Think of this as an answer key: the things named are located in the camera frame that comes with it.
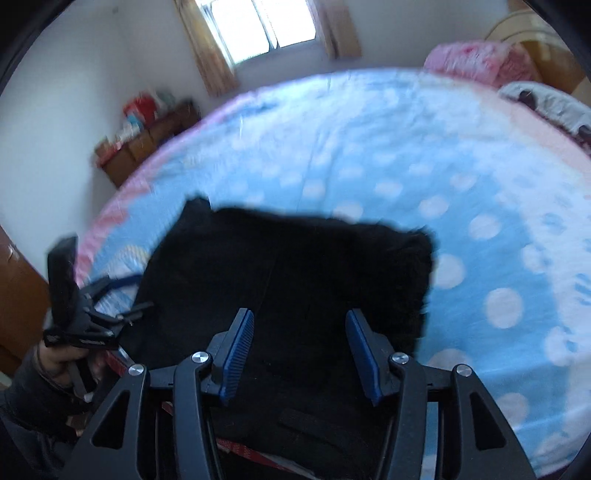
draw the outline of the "pillow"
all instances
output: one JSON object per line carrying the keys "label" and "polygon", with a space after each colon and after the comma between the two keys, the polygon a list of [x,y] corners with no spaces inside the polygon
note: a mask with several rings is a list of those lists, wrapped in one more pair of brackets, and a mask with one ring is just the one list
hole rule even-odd
{"label": "pillow", "polygon": [[536,80],[540,76],[522,45],[493,41],[438,45],[425,60],[424,67],[431,72],[495,88],[519,80]]}
{"label": "pillow", "polygon": [[555,127],[568,133],[591,154],[591,108],[568,93],[536,82],[514,82],[499,95],[522,102]]}

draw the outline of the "silver bolt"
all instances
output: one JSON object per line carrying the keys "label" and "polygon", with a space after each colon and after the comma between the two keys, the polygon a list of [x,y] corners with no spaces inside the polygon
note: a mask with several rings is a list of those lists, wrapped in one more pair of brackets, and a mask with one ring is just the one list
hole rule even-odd
{"label": "silver bolt", "polygon": [[209,353],[207,352],[197,352],[191,356],[191,360],[196,364],[204,364],[209,360]]}
{"label": "silver bolt", "polygon": [[137,377],[138,375],[144,373],[144,366],[140,364],[133,364],[127,371],[132,377]]}
{"label": "silver bolt", "polygon": [[404,365],[408,363],[408,355],[406,353],[396,352],[393,353],[390,358],[392,359],[392,362],[394,362],[395,364]]}
{"label": "silver bolt", "polygon": [[469,377],[470,375],[472,375],[472,369],[464,364],[460,364],[456,367],[456,372],[458,375],[461,375],[463,377]]}

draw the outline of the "black sleeve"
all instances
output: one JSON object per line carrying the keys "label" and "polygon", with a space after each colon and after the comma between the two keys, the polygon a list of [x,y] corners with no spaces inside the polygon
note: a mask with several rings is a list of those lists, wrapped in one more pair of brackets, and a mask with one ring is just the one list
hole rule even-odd
{"label": "black sleeve", "polygon": [[[0,392],[0,404],[4,400]],[[0,409],[2,480],[55,480],[74,445],[14,423]]]}
{"label": "black sleeve", "polygon": [[4,391],[3,405],[9,421],[64,441],[76,438],[66,426],[68,416],[84,410],[84,402],[57,385],[51,385],[35,367],[36,347],[29,350],[14,376],[12,385]]}

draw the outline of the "wooden headboard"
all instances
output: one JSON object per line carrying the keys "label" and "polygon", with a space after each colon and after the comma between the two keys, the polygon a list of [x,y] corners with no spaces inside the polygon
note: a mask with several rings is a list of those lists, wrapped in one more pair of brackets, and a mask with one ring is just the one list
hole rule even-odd
{"label": "wooden headboard", "polygon": [[581,65],[556,31],[533,10],[509,14],[486,39],[520,43],[530,54],[543,83],[591,106],[591,83]]}

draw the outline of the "light blue polka dot bedsheet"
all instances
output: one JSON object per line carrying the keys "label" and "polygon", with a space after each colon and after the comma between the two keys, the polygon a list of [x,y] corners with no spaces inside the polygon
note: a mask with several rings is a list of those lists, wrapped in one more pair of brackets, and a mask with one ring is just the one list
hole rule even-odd
{"label": "light blue polka dot bedsheet", "polygon": [[[582,150],[491,90],[412,70],[317,76],[242,100],[165,146],[142,193],[123,189],[125,201],[103,217],[115,204],[125,214],[89,278],[142,271],[196,195],[213,207],[426,226],[437,268],[418,360],[473,366],[538,474],[572,460],[591,430],[591,161]],[[124,309],[134,294],[103,308]]]}

